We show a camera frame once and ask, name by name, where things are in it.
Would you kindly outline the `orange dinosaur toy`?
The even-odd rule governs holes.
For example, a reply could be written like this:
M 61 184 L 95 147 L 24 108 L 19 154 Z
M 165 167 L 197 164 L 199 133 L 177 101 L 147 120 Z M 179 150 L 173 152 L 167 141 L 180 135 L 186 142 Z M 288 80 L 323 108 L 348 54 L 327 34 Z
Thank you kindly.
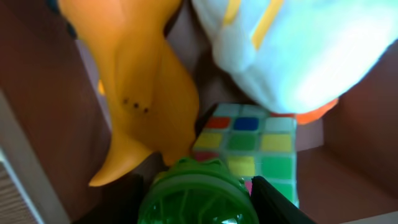
M 164 29 L 176 0 L 59 0 L 96 63 L 109 108 L 111 142 L 89 185 L 111 183 L 158 152 L 171 166 L 195 141 L 199 97 Z

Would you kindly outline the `white plush duck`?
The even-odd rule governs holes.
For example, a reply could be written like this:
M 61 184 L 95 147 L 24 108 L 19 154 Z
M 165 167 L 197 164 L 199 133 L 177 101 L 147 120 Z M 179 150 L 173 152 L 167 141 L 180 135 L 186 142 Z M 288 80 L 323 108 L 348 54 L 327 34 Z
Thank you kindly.
M 215 64 L 248 97 L 320 118 L 397 40 L 397 0 L 193 1 Z

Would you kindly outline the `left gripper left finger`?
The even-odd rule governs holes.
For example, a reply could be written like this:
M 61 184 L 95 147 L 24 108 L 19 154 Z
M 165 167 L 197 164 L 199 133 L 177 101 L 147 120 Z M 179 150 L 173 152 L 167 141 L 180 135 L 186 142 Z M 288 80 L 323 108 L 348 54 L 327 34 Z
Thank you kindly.
M 128 174 L 106 185 L 100 203 L 79 220 L 74 221 L 73 224 L 137 223 L 143 196 L 143 177 L 137 174 Z

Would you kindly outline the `green round disc toy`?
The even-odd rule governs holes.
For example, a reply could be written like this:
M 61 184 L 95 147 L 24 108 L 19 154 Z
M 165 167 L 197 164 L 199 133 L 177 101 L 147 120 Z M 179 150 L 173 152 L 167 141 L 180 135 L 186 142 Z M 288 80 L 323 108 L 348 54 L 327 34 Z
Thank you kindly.
M 138 213 L 138 224 L 259 224 L 244 180 L 219 159 L 179 160 L 155 178 Z

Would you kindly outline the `pastel rubik's cube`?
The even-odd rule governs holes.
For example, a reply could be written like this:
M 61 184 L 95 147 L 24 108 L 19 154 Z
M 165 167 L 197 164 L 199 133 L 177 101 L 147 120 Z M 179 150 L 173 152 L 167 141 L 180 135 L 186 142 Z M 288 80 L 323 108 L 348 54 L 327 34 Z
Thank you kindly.
M 278 117 L 260 106 L 222 103 L 199 134 L 193 156 L 197 161 L 219 158 L 248 190 L 251 179 L 261 176 L 298 206 L 296 128 L 293 117 Z

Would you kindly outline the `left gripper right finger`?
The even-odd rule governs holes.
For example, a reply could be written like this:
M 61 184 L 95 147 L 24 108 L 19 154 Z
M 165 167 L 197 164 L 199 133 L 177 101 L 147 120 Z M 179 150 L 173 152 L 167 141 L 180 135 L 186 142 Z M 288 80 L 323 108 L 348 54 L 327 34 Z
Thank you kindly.
M 315 224 L 265 178 L 252 178 L 251 202 L 261 224 Z

